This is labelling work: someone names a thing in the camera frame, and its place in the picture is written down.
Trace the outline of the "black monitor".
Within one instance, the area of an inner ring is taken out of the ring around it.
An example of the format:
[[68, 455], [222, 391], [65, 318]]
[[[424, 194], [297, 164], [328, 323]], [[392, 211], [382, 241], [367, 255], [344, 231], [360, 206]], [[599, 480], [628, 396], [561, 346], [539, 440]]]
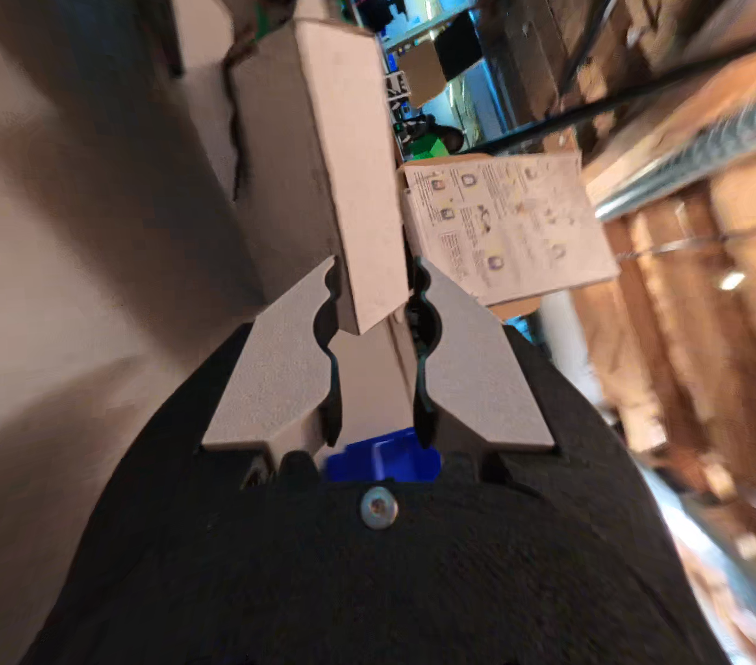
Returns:
[[457, 79], [484, 57], [474, 14], [462, 11], [438, 34], [433, 45], [446, 83]]

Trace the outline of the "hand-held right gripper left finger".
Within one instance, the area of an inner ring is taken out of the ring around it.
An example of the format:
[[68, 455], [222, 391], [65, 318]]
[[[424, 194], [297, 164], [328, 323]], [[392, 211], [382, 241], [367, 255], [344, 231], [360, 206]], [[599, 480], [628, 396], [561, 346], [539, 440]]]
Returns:
[[282, 462], [292, 451], [314, 456], [343, 427], [339, 365], [330, 343], [338, 330], [339, 263], [312, 269], [254, 320], [240, 358], [203, 435], [208, 451], [262, 451]]

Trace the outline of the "grey desk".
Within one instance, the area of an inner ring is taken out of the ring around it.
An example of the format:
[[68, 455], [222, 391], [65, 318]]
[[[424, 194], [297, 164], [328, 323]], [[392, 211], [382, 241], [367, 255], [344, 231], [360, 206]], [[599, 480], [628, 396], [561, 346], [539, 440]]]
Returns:
[[2, 0], [2, 663], [252, 267], [135, 0]]

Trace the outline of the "brown cardboard box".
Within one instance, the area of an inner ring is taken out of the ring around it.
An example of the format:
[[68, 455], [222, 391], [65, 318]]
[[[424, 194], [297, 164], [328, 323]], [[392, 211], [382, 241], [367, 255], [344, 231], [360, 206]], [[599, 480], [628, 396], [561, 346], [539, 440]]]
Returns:
[[421, 109], [446, 90], [448, 79], [432, 39], [422, 41], [398, 56], [398, 68], [406, 76], [413, 109]]

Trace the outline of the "white cardboard mailer box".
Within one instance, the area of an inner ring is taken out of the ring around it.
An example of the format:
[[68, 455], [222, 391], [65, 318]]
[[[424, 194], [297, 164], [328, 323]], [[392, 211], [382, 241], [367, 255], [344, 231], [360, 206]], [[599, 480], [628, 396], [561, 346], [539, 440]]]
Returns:
[[339, 327], [361, 335], [409, 294], [384, 70], [366, 31], [298, 19], [230, 69], [235, 207], [275, 301], [329, 256]]

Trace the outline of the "metal air duct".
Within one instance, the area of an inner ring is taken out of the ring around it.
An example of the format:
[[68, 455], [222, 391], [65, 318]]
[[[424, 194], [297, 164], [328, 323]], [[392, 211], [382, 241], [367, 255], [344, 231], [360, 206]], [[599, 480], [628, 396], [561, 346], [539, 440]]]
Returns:
[[652, 161], [623, 181], [595, 206], [595, 217], [609, 222], [692, 183], [740, 163], [755, 151], [755, 104], [704, 127], [678, 150]]

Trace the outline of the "black pole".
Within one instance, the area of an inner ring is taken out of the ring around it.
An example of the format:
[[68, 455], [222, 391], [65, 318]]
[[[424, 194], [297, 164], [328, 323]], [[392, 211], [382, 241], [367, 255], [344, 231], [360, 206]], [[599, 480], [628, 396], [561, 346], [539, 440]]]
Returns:
[[548, 135], [592, 120], [596, 116], [609, 113], [628, 103], [654, 96], [678, 84], [721, 70], [732, 62], [752, 56], [754, 53], [755, 41], [751, 40], [729, 52], [677, 66], [645, 84], [633, 85], [594, 102], [583, 103], [545, 119], [519, 126], [495, 140], [486, 141], [472, 147], [467, 153], [494, 156], [513, 148], [520, 148], [528, 142], [540, 141]]

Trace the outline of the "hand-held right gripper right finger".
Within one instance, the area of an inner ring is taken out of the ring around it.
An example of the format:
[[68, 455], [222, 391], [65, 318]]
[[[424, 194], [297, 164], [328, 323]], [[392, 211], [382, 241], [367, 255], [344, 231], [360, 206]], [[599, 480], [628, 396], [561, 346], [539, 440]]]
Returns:
[[424, 448], [475, 458], [555, 448], [501, 321], [425, 258], [413, 265], [413, 341]]

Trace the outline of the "blue plastic bin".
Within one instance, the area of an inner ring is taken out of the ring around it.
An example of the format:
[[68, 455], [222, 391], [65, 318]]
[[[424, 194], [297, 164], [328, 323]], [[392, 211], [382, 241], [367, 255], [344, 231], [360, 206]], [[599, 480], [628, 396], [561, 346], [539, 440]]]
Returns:
[[329, 482], [432, 482], [442, 468], [440, 452], [422, 446], [414, 427], [350, 443], [326, 458]]

